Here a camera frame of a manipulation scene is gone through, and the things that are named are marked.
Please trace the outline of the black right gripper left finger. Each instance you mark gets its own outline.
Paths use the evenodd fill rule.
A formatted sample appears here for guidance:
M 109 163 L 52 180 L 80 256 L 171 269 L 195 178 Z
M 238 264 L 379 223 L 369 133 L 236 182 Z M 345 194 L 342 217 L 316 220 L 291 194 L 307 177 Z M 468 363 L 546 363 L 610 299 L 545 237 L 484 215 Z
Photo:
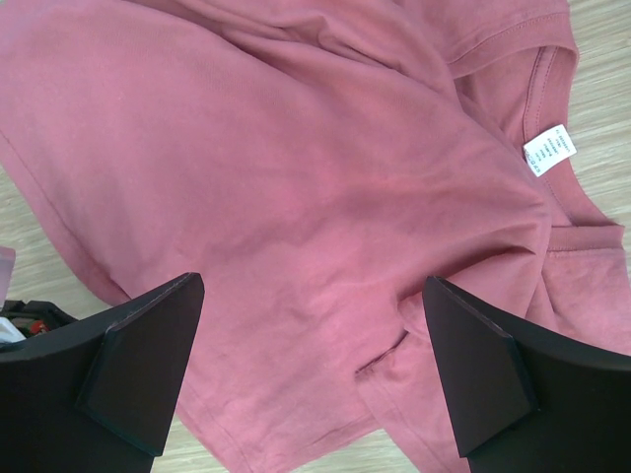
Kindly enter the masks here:
M 1 348 L 5 472 L 148 472 L 162 455 L 204 286 L 186 273 L 84 319 L 46 302 L 8 316 L 51 322 Z

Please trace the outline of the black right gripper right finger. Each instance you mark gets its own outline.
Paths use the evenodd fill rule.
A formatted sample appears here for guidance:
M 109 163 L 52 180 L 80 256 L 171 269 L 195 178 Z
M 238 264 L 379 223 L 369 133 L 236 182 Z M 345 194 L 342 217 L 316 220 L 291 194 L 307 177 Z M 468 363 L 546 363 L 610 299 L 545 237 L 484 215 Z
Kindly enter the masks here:
M 423 304 L 456 447 L 473 472 L 627 472 L 630 359 L 442 278 Z

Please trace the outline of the dusty rose t-shirt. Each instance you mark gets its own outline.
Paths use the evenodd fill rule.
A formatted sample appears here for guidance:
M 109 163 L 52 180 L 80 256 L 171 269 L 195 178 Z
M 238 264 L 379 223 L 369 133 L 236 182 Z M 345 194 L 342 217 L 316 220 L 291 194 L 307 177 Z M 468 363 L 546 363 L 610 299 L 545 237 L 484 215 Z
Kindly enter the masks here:
M 428 277 L 630 351 L 622 228 L 525 159 L 577 63 L 564 1 L 5 1 L 1 163 L 101 300 L 202 275 L 177 412 L 228 470 L 463 472 Z

